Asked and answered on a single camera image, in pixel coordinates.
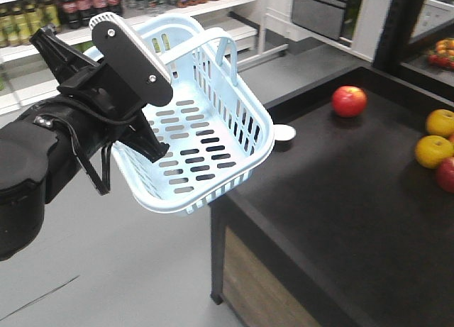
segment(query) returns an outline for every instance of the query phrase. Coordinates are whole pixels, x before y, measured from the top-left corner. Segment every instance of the black countertop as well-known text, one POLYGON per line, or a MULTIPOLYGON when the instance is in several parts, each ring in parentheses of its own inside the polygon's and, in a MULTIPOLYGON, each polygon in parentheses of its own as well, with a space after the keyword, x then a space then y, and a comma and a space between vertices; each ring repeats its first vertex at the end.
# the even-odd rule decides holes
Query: black countertop
POLYGON ((426 114, 449 105, 359 69, 285 106, 270 113, 296 128, 293 147, 273 152, 233 198, 360 326, 452 326, 454 195, 414 160, 426 114), (369 96, 354 119, 329 104, 346 83, 369 96))

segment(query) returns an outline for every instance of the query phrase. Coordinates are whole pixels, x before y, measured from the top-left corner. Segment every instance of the plastic shopping basket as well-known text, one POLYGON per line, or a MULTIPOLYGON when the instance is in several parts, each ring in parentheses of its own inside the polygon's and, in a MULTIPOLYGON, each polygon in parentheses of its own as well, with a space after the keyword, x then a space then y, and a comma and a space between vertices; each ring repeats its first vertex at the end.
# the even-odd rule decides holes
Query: plastic shopping basket
MULTIPOLYGON (((272 120, 238 76, 236 45, 224 30, 204 30, 191 17, 164 14, 136 31, 172 77, 171 102, 143 109, 157 139, 170 149, 151 163, 117 142, 113 156, 141 205, 190 214, 244 182, 265 160, 274 144, 272 120), (228 45, 231 63, 224 57, 228 45)), ((101 57, 96 48, 86 54, 101 57)))

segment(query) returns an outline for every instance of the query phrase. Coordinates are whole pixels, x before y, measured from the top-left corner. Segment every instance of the gray floor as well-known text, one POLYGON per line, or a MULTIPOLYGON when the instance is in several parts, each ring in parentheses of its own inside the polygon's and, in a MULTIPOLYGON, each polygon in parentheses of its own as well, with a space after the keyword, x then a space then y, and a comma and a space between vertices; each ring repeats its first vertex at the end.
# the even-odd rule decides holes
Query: gray floor
MULTIPOLYGON (((267 102, 355 63, 323 45, 241 75, 267 102)), ((0 263, 0 326, 241 326, 209 298, 209 210, 152 214, 115 165, 112 184, 100 197, 80 172, 47 206, 33 244, 0 263)))

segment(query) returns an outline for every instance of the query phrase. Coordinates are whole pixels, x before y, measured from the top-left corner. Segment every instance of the display counter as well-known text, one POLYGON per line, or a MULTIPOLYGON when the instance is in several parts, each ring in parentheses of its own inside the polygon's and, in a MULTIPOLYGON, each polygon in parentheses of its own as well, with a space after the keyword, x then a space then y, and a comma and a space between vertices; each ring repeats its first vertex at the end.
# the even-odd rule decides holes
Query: display counter
POLYGON ((450 326, 454 195, 414 160, 449 101, 359 67, 268 105, 297 135, 211 205, 212 298, 246 326, 450 326), (330 105, 369 97, 357 118, 330 105))

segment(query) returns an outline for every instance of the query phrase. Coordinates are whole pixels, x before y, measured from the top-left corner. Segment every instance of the basket handle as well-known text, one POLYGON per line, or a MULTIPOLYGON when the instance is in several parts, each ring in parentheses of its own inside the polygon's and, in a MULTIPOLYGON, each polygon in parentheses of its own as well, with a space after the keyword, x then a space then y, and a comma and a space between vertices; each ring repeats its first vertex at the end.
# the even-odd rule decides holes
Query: basket handle
POLYGON ((216 52, 216 64, 222 65, 223 58, 226 53, 227 44, 230 43, 231 80, 232 80, 233 86, 236 86, 238 84, 238 78, 237 78, 238 53, 236 50, 236 44, 235 44, 235 41, 233 40, 232 36, 222 28, 210 28, 205 31, 202 31, 201 33, 196 34, 189 40, 186 40, 183 43, 180 43, 179 45, 174 46, 172 49, 168 50, 167 52, 164 52, 163 54, 161 54, 159 56, 159 58, 161 59, 162 62, 164 62, 165 65, 167 65, 167 64, 175 61, 177 58, 179 58, 183 55, 186 55, 187 53, 193 51, 194 49, 197 49, 201 45, 208 43, 211 40, 215 40, 217 38, 220 38, 221 42, 219 43, 218 51, 216 52))

